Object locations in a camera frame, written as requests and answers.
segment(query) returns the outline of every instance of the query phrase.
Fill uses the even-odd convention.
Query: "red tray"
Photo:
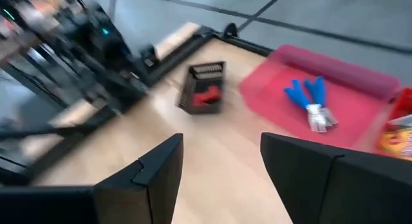
[[[327,133],[310,130],[306,111],[283,91],[293,79],[322,75],[326,105],[339,125]],[[395,77],[332,59],[295,46],[282,46],[239,85],[246,105],[292,135],[314,142],[353,149],[374,118],[399,91]]]

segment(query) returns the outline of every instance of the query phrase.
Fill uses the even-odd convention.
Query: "red container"
[[[325,79],[326,105],[339,121],[327,133],[311,131],[306,111],[284,92],[294,79],[315,80],[317,76]],[[239,84],[239,92],[251,110],[297,138],[364,151],[359,140],[400,87],[400,80],[390,75],[296,46],[282,46]],[[368,151],[375,149],[373,141]]]
[[[377,143],[376,143],[376,146],[377,146],[376,153],[377,154],[382,154],[385,156],[392,156],[396,158],[404,158],[402,156],[395,155],[395,154],[390,153],[389,151],[384,150],[384,148],[381,146],[381,139],[382,139],[382,135],[386,131],[391,131],[394,128],[393,126],[388,124],[390,120],[394,120],[396,118],[404,117],[410,114],[412,114],[412,88],[404,88],[400,92],[399,96],[396,98],[395,104],[387,118],[386,125],[382,128],[382,131],[380,132],[380,135],[378,136]]]

